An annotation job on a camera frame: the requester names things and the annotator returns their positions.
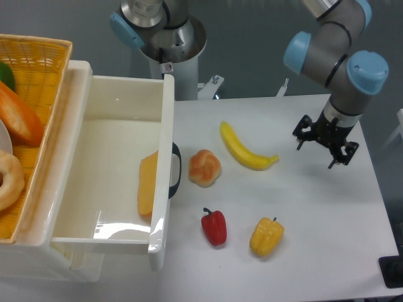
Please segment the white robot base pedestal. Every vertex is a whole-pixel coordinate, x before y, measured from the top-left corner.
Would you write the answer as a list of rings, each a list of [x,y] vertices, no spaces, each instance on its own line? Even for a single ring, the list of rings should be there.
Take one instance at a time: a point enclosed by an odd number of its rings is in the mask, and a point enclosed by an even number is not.
[[[204,26],[189,15],[183,26],[159,31],[140,50],[148,60],[153,79],[162,79],[166,74],[174,77],[175,100],[218,99],[224,77],[215,74],[207,82],[199,81],[199,56],[206,45]]]

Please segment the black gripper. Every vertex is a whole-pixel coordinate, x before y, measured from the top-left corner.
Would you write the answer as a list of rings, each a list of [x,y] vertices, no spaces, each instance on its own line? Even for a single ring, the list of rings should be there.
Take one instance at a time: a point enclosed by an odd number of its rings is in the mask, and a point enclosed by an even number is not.
[[[338,122],[337,117],[327,118],[325,111],[321,112],[316,122],[304,115],[292,132],[298,142],[297,150],[300,150],[305,142],[316,141],[327,147],[333,157],[328,169],[338,164],[348,165],[360,144],[347,141],[353,126],[341,127]]]

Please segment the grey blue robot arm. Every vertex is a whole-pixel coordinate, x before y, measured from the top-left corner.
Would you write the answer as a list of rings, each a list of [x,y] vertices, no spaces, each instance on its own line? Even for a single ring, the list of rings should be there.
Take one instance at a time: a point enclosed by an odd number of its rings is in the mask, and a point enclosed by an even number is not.
[[[347,137],[382,89],[389,67],[375,52],[347,54],[372,18],[367,1],[305,1],[304,5],[321,27],[315,35],[297,33],[283,62],[331,95],[318,119],[303,116],[293,135],[298,143],[315,141],[327,148],[333,164],[348,165],[359,145]],[[198,80],[198,58],[207,34],[189,14],[186,1],[122,1],[110,16],[110,26],[126,46],[146,56],[153,78],[174,77],[176,99],[208,99],[216,93],[217,76],[206,84]]]

